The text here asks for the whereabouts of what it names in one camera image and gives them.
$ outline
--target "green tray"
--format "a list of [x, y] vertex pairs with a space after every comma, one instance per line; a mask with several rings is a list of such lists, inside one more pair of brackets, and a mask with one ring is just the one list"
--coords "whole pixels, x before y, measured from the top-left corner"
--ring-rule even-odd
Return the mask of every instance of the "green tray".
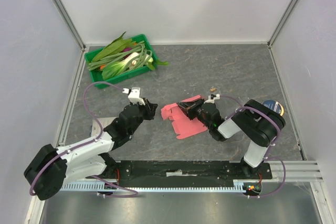
[[[151, 50], [153, 52], [153, 55], [152, 55], [153, 60], [154, 61], [158, 60], [152, 46], [149, 44], [149, 42], [148, 42], [148, 40], [147, 40], [147, 38], [144, 34], [140, 34], [140, 35], [137, 35], [135, 37], [132, 37], [132, 40], [135, 41], [135, 42], [141, 42], [141, 41], [144, 40], [145, 41], [145, 48], [147, 50]], [[94, 56], [96, 56], [101, 50], [103, 50], [103, 47], [100, 48], [100, 49], [97, 49], [95, 51], [92, 51], [92, 52], [87, 52], [85, 54], [86, 62], [91, 62], [91, 60], [94, 58]], [[151, 71], [151, 70], [147, 66], [143, 66], [142, 68], [137, 68], [135, 70], [132, 70], [132, 71], [129, 71], [129, 72], [126, 72], [126, 73], [122, 73], [118, 76], [112, 77], [112, 78], [106, 80], [106, 82], [109, 82], [111, 84], [116, 84], [118, 82], [124, 81], [126, 79], [130, 79], [134, 76], [138, 76], [138, 75], [140, 75], [142, 73], [146, 73], [148, 71]], [[92, 82], [104, 81], [103, 77], [101, 76], [101, 71], [92, 70], [92, 71], [89, 71], [89, 72], [90, 72], [90, 75], [91, 75]], [[96, 84], [95, 86], [98, 89], [103, 89], [103, 88], [106, 88], [108, 85], [106, 85], [106, 84]]]

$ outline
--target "aluminum frame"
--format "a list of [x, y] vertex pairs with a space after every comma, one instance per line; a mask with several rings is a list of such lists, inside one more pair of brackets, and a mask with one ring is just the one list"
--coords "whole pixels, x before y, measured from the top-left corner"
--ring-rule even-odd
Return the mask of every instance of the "aluminum frame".
[[58, 9], [60, 15], [62, 16], [64, 22], [66, 23], [66, 25], [68, 26], [68, 28], [70, 29], [74, 39], [76, 40], [77, 44], [79, 45], [80, 48], [84, 49], [85, 43], [82, 40], [82, 38], [80, 37], [74, 23], [72, 22], [64, 4], [62, 3], [61, 0], [52, 0], [54, 2], [54, 4], [56, 5], [56, 8]]
[[284, 14], [282, 15], [277, 27], [275, 28], [273, 34], [271, 35], [271, 38], [269, 39], [269, 42], [268, 42], [269, 47], [271, 47], [274, 44], [274, 42], [276, 41], [278, 35], [280, 34], [282, 28], [286, 24], [289, 16], [293, 12], [293, 10], [294, 10], [296, 4], [298, 3], [298, 1], [299, 0], [290, 0]]

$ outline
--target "purple cable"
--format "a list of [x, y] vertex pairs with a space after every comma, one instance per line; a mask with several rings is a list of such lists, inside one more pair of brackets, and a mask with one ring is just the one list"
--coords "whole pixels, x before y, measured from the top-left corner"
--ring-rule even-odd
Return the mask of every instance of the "purple cable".
[[108, 181], [106, 181], [106, 180], [104, 180], [104, 179], [102, 179], [102, 178], [100, 178], [100, 177], [98, 177], [96, 175], [93, 175], [91, 177], [95, 178], [97, 180], [100, 180], [100, 181], [104, 182], [105, 184], [108, 184], [109, 186], [113, 186], [115, 188], [122, 189], [122, 190], [129, 191], [129, 192], [133, 193], [133, 194], [127, 194], [127, 195], [105, 195], [105, 197], [110, 197], [110, 198], [128, 198], [128, 197], [136, 197], [137, 195], [139, 195], [139, 193], [137, 191], [134, 191], [132, 189], [124, 188], [122, 186], [118, 186], [116, 184], [110, 183], [110, 182], [108, 182]]
[[278, 161], [281, 162], [282, 167], [283, 167], [283, 171], [284, 171], [284, 178], [282, 179], [282, 182], [281, 182], [280, 186], [275, 191], [272, 191], [271, 193], [264, 194], [264, 195], [261, 195], [261, 196], [250, 196], [250, 198], [259, 199], [259, 198], [265, 198], [265, 197], [268, 197], [268, 196], [272, 196], [272, 195], [276, 194], [278, 191], [280, 191], [285, 184], [285, 181], [286, 181], [286, 167], [285, 167], [285, 164], [282, 161], [282, 159], [279, 158], [279, 157], [270, 157], [268, 160], [278, 160]]
[[234, 97], [231, 97], [229, 95], [220, 95], [220, 97], [223, 97], [223, 98], [229, 98], [231, 100], [234, 100], [236, 103], [239, 104], [240, 107], [243, 107], [244, 105], [242, 104], [241, 101], [239, 101], [237, 98], [234, 98]]
[[[236, 100], [235, 98], [233, 98], [233, 97], [228, 97], [228, 96], [225, 96], [225, 95], [221, 95], [221, 97], [230, 98], [232, 100], [235, 100], [239, 105], [241, 105], [241, 103], [238, 100]], [[260, 116], [262, 116], [263, 118], [265, 118], [269, 123], [271, 123], [275, 127], [275, 129], [277, 130], [277, 136], [271, 141], [271, 144], [275, 144], [280, 139], [280, 137], [281, 137], [281, 130], [280, 130], [279, 126], [270, 117], [268, 117], [266, 114], [262, 113], [261, 111], [259, 111], [257, 109], [241, 105], [241, 107], [237, 111], [233, 112], [231, 115], [227, 116], [225, 119], [230, 119], [232, 116], [234, 116], [237, 112], [239, 112], [241, 110], [250, 110], [250, 111], [253, 111], [253, 112], [259, 114]], [[281, 162], [281, 164], [282, 164], [282, 167], [283, 167], [284, 178], [283, 178], [283, 180], [282, 180], [279, 188], [276, 189], [275, 191], [273, 191], [271, 193], [268, 193], [268, 194], [261, 195], [261, 196], [250, 196], [250, 198], [258, 198], [259, 199], [259, 198], [264, 198], [264, 197], [272, 196], [272, 195], [276, 194], [278, 191], [280, 191], [282, 189], [282, 187], [284, 186], [284, 184], [285, 184], [285, 181], [286, 181], [286, 167], [285, 167], [284, 162], [279, 157], [271, 157], [271, 158], [267, 157], [267, 155], [269, 154], [269, 152], [270, 152], [270, 150], [271, 150], [272, 147], [273, 146], [270, 146], [267, 149], [267, 151], [265, 153], [265, 156], [264, 156], [264, 159], [266, 159], [266, 160], [279, 160]]]
[[96, 85], [96, 84], [106, 84], [106, 85], [109, 85], [111, 87], [114, 87], [116, 89], [119, 89], [121, 91], [123, 91], [123, 88], [117, 86], [117, 85], [113, 85], [113, 84], [110, 84], [106, 81], [96, 81], [94, 83], [91, 83], [90, 85], [88, 85], [86, 87], [86, 89], [84, 90], [84, 94], [83, 94], [83, 105], [84, 105], [84, 108], [85, 110], [89, 113], [89, 115], [97, 122], [97, 124], [99, 125], [99, 128], [100, 128], [100, 132], [99, 132], [99, 135], [97, 136], [97, 139], [100, 138], [103, 134], [103, 126], [101, 125], [101, 123], [99, 122], [99, 120], [97, 119], [97, 117], [89, 110], [88, 108], [88, 105], [86, 104], [86, 93], [89, 91], [89, 89], [93, 86], [93, 85]]
[[[83, 94], [83, 104], [84, 104], [84, 108], [86, 109], [86, 111], [89, 113], [90, 116], [92, 116], [92, 118], [98, 123], [99, 125], [99, 128], [100, 128], [100, 132], [98, 134], [98, 136], [96, 137], [96, 139], [99, 139], [102, 134], [103, 134], [103, 126], [101, 125], [101, 123], [99, 122], [99, 120], [97, 119], [97, 117], [89, 110], [87, 104], [86, 104], [86, 93], [88, 92], [88, 90], [95, 84], [106, 84], [106, 85], [109, 85], [109, 86], [112, 86], [116, 89], [119, 89], [121, 91], [123, 91], [123, 88], [117, 86], [117, 85], [113, 85], [113, 84], [110, 84], [108, 82], [105, 82], [105, 81], [97, 81], [97, 82], [94, 82], [94, 83], [91, 83], [90, 85], [88, 85], [84, 91], [84, 94]], [[85, 143], [82, 143], [82, 144], [79, 144], [79, 145], [76, 145], [74, 147], [71, 147], [70, 149], [68, 150], [65, 150], [63, 152], [61, 152], [60, 154], [58, 154], [57, 156], [53, 157], [36, 175], [36, 177], [34, 178], [31, 186], [30, 186], [30, 189], [29, 189], [29, 194], [32, 195], [32, 196], [35, 196], [36, 193], [34, 192], [34, 187], [38, 181], [38, 179], [40, 178], [40, 176], [42, 175], [42, 173], [54, 162], [56, 161], [59, 157], [62, 157], [63, 155], [67, 154], [68, 152], [71, 152], [71, 151], [74, 151], [78, 148], [81, 148], [83, 146], [86, 146], [88, 144], [91, 144], [95, 142], [95, 139], [92, 139], [88, 142], [85, 142]], [[139, 193], [137, 191], [134, 191], [134, 190], [130, 190], [130, 189], [127, 189], [127, 188], [124, 188], [124, 187], [121, 187], [121, 186], [117, 186], [115, 184], [112, 184], [112, 183], [109, 183], [108, 181], [105, 181], [101, 178], [98, 178], [97, 176], [93, 176], [94, 178], [100, 180], [100, 181], [103, 181], [104, 183], [108, 184], [108, 185], [111, 185], [115, 188], [119, 188], [119, 189], [123, 189], [123, 190], [126, 190], [126, 191], [130, 191], [134, 194], [132, 195], [111, 195], [110, 197], [115, 197], [115, 198], [121, 198], [121, 196], [123, 197], [134, 197], [134, 196], [137, 196]]]
[[[281, 130], [279, 128], [279, 126], [270, 118], [268, 117], [266, 114], [262, 113], [261, 111], [255, 109], [255, 108], [251, 108], [251, 107], [248, 107], [248, 106], [242, 106], [240, 107], [237, 112], [241, 111], [241, 110], [250, 110], [250, 111], [253, 111], [257, 114], [259, 114], [260, 116], [262, 116], [263, 118], [265, 118], [269, 123], [271, 123], [274, 128], [277, 130], [277, 136], [271, 141], [271, 144], [275, 144], [281, 137]], [[231, 115], [227, 116], [226, 118], [227, 119], [230, 119], [232, 116], [234, 116], [237, 112], [234, 112], [232, 113]], [[271, 145], [266, 153], [265, 153], [265, 156], [267, 157], [267, 155], [269, 154], [269, 152], [271, 151], [271, 149], [273, 148], [273, 146]]]

